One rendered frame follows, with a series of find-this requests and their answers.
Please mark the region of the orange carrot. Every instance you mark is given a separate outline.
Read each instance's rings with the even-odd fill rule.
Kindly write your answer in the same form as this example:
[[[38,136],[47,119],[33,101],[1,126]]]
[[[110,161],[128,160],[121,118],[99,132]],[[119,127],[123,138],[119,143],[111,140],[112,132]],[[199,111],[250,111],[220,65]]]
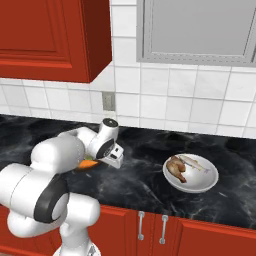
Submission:
[[[80,164],[79,164],[79,168],[80,169],[87,169],[87,168],[91,168],[93,166],[98,165],[99,162],[98,161],[94,161],[94,160],[83,160]]]

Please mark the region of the pale silver fish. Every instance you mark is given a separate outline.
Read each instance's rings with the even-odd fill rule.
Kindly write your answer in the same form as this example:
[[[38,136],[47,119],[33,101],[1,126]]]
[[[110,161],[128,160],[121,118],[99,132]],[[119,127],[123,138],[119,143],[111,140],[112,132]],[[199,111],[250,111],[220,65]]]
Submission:
[[[204,171],[205,173],[210,171],[209,169],[201,166],[196,160],[193,160],[190,157],[187,157],[185,155],[179,155],[178,157],[180,160],[182,160],[184,163],[188,164],[192,168],[196,168],[199,171]]]

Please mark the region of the brown chicken drumstick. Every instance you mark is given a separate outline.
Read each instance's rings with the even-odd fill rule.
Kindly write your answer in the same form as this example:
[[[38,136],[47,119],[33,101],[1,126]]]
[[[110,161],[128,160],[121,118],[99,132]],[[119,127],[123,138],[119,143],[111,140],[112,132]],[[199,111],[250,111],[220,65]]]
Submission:
[[[183,162],[176,156],[172,156],[171,159],[166,163],[168,171],[181,183],[186,183],[185,177],[182,175],[186,171],[186,167]]]

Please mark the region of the white bowl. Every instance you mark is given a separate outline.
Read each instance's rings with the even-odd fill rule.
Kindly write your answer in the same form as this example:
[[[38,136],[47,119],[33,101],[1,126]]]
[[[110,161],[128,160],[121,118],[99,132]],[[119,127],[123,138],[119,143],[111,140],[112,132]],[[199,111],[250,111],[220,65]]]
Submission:
[[[186,183],[181,183],[179,179],[168,171],[166,167],[166,163],[170,160],[170,158],[168,158],[163,164],[163,174],[173,187],[186,193],[203,193],[212,189],[217,184],[219,173],[217,168],[209,160],[195,154],[181,153],[177,154],[177,157],[179,155],[185,155],[196,160],[201,166],[210,171],[205,173],[204,171],[199,171],[184,163],[186,171],[183,172],[182,175],[185,177]]]

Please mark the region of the red base cupboard door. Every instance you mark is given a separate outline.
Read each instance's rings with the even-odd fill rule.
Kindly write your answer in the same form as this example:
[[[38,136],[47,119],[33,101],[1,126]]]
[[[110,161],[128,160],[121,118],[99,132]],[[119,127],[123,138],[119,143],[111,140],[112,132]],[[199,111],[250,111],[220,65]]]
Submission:
[[[256,256],[255,230],[169,216],[161,245],[157,214],[154,231],[152,256]]]
[[[139,217],[136,210],[101,206],[97,246],[102,256],[152,256],[155,215],[145,213],[144,240],[138,240]]]

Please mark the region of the grey framed window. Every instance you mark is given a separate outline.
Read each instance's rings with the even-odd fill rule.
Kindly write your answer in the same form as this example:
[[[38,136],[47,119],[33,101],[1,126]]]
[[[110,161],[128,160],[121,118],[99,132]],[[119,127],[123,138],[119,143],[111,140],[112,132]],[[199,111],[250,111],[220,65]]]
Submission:
[[[138,0],[137,60],[256,67],[256,0]]]

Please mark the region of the red wall cupboard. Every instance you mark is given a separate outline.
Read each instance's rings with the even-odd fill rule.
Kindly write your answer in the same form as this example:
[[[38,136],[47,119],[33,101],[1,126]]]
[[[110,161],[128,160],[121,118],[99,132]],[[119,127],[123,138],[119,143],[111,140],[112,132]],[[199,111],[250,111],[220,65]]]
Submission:
[[[0,77],[90,83],[111,61],[109,0],[0,0]]]

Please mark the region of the grey wall socket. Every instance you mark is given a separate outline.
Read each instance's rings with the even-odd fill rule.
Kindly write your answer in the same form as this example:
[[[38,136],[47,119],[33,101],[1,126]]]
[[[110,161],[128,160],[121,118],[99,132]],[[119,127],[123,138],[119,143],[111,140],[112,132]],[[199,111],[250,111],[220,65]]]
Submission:
[[[105,111],[115,110],[115,94],[113,92],[102,93],[103,109]]]

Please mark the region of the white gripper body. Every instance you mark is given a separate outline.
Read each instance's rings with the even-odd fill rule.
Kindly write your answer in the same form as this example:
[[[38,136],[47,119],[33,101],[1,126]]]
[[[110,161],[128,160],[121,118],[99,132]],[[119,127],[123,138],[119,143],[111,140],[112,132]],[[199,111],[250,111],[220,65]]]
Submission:
[[[101,159],[101,161],[116,169],[120,169],[123,163],[123,158],[124,149],[119,145],[115,145],[113,149],[109,151],[104,158]]]

